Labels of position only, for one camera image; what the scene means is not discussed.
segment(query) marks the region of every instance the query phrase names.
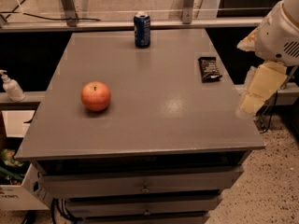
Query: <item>terrazzo floor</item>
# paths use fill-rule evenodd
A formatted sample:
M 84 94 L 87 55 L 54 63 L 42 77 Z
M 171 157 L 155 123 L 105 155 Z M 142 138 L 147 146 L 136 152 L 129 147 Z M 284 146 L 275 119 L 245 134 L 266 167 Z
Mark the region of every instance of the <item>terrazzo floor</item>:
M 222 193 L 206 224 L 299 223 L 298 141 L 285 114 L 285 109 L 276 111 L 270 129 L 261 134 L 266 148 L 249 155 L 245 172 Z M 20 224 L 25 214 L 0 211 L 0 223 Z M 59 215 L 56 222 L 69 224 Z M 52 224 L 50 211 L 37 212 L 35 223 Z

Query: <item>soap bottle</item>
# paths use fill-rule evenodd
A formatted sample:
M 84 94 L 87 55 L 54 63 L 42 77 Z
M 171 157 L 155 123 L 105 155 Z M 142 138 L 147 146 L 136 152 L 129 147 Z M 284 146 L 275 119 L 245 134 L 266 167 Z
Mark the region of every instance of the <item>soap bottle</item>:
M 5 72 L 5 70 L 0 70 L 0 74 L 2 75 L 1 78 L 3 80 L 3 89 L 12 101 L 22 101 L 26 96 L 25 93 L 21 89 L 19 83 L 14 79 L 9 78 Z

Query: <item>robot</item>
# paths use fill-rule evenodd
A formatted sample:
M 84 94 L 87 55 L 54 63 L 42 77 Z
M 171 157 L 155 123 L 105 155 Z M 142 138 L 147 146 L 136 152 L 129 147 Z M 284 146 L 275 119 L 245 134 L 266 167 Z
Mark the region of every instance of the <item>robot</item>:
M 254 117 L 292 77 L 299 65 L 299 0 L 282 0 L 237 47 L 264 60 L 248 71 L 236 114 Z M 293 66 L 287 75 L 287 67 Z

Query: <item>apple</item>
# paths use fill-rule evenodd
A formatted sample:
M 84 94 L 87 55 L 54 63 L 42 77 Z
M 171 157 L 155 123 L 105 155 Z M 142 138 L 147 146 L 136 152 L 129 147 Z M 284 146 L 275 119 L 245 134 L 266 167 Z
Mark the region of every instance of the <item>apple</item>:
M 81 90 L 81 101 L 91 111 L 106 109 L 111 100 L 109 87 L 100 82 L 92 81 L 87 83 Z

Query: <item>can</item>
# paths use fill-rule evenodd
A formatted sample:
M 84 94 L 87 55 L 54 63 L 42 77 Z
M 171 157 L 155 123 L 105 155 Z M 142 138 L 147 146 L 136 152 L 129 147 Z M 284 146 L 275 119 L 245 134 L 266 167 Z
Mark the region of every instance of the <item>can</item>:
M 150 46 L 150 16 L 143 11 L 134 16 L 135 45 L 139 48 Z

